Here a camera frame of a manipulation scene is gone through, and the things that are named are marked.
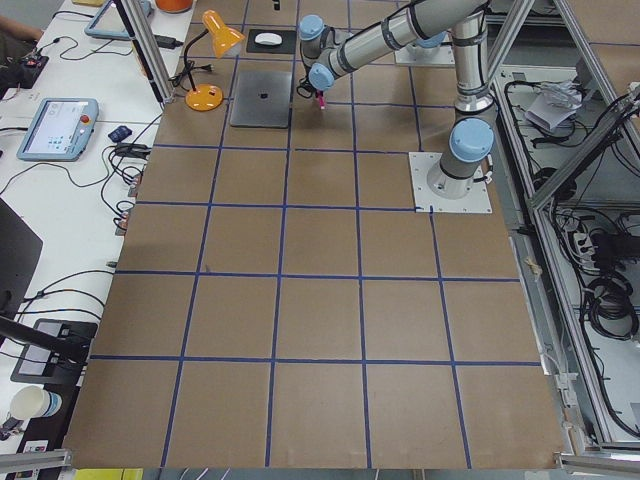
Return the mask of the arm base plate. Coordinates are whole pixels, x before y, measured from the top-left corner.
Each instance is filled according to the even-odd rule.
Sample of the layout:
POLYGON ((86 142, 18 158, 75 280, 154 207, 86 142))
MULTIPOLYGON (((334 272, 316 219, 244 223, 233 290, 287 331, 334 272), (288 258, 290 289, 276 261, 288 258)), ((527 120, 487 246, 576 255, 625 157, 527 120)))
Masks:
POLYGON ((437 68, 452 68, 455 63, 452 48, 444 44, 432 48, 408 45, 395 52, 395 62, 405 66, 437 68))
POLYGON ((418 213, 491 214, 488 193, 491 173, 478 166, 474 175, 458 180, 447 176, 440 152, 409 152, 409 170, 418 213))

